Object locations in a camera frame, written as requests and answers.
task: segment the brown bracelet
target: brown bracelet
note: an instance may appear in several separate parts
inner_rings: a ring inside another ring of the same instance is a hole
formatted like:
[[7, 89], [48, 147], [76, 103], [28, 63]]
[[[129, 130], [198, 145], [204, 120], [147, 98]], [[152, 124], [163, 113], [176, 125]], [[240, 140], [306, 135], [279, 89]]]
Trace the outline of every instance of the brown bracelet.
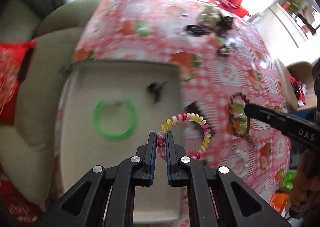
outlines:
[[242, 100], [244, 100], [245, 104], [249, 103], [249, 99], [247, 99], [243, 93], [237, 92], [237, 93], [234, 93], [233, 95], [230, 96], [230, 104], [229, 104], [229, 108], [228, 108], [230, 127], [231, 127], [231, 130], [232, 130], [234, 136], [240, 137], [240, 138], [249, 138], [250, 117], [247, 116], [247, 128], [244, 131], [238, 132], [235, 127], [235, 122], [234, 122], [235, 117], [233, 114], [233, 100], [237, 96], [240, 96], [242, 98]]

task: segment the table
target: table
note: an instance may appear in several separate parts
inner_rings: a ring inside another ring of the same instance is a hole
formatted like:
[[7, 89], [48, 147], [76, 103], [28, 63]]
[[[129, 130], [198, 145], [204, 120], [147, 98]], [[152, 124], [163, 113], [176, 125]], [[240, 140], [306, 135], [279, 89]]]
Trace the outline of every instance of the table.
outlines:
[[[229, 57], [216, 54], [219, 44], [213, 33], [201, 37], [187, 34], [184, 26], [196, 23], [203, 6], [192, 0], [103, 0], [84, 29], [73, 61], [127, 59], [179, 65], [184, 104], [197, 101], [215, 130], [202, 162], [212, 167], [228, 165], [262, 194], [274, 187], [280, 168], [287, 170], [290, 140], [269, 125], [252, 120], [251, 137], [257, 144], [253, 150], [246, 141], [232, 136], [226, 108], [231, 94], [243, 92], [253, 103], [284, 111], [279, 77], [256, 27], [240, 18], [234, 17], [235, 28], [227, 34]], [[59, 126], [67, 88], [61, 95], [57, 116], [57, 176]], [[243, 106], [241, 100], [237, 101], [237, 113], [243, 112]], [[243, 123], [236, 126], [243, 129]], [[186, 152], [192, 155], [202, 139], [191, 127], [186, 126], [184, 132]], [[237, 153], [231, 149], [233, 143], [238, 144]], [[182, 217], [169, 225], [189, 226], [186, 199]]]

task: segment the red decoration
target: red decoration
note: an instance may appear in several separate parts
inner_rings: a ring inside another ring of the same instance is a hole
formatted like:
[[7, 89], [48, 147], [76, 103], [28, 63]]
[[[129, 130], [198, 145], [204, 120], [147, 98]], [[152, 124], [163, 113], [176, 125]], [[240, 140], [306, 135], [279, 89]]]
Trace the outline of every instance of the red decoration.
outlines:
[[0, 122], [13, 125], [15, 105], [20, 84], [25, 78], [22, 68], [26, 53], [35, 41], [20, 44], [0, 43]]
[[0, 195], [20, 227], [31, 227], [43, 213], [38, 205], [24, 198], [5, 175], [0, 165]]

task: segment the white tray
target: white tray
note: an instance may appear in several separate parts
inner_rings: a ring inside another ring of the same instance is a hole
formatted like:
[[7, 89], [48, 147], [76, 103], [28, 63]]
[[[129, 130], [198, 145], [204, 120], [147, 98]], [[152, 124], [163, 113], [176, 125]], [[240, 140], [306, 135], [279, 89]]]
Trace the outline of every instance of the white tray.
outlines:
[[[167, 82], [156, 104], [146, 91], [152, 82]], [[108, 141], [95, 132], [92, 114], [100, 101], [119, 99], [133, 102], [139, 114], [138, 125], [125, 139]], [[150, 131], [157, 131], [166, 119], [181, 112], [177, 66], [136, 61], [77, 63], [70, 78], [61, 130], [60, 167], [64, 192], [93, 166], [116, 166], [135, 155], [137, 147], [147, 143]], [[177, 144], [183, 144], [181, 126], [172, 128]], [[133, 222], [176, 220], [181, 215], [181, 199], [182, 189], [168, 186], [166, 163], [157, 154], [153, 185], [136, 188]]]

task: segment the beaded bracelet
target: beaded bracelet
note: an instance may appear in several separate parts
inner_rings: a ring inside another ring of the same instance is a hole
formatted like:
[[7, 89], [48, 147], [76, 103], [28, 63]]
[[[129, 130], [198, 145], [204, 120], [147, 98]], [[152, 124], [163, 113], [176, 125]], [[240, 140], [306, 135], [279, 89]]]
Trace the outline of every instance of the beaded bracelet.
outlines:
[[202, 116], [199, 116], [198, 114], [194, 113], [184, 113], [184, 114], [178, 114], [177, 116], [172, 116], [172, 120], [167, 119], [166, 124], [161, 125], [161, 129], [157, 132], [157, 146], [158, 146], [158, 152], [160, 153], [160, 157], [163, 158], [165, 161], [167, 161], [166, 151], [165, 151], [165, 134], [173, 125], [176, 125], [177, 123], [180, 123], [182, 121], [195, 121], [199, 123], [203, 129], [204, 132], [204, 141], [202, 142], [202, 145], [198, 152], [196, 152], [195, 155], [191, 156], [191, 158], [195, 160], [199, 160], [202, 155], [206, 152], [206, 149], [210, 143], [210, 137], [211, 137], [211, 130], [209, 128], [209, 124], [207, 124], [207, 121], [203, 119]]

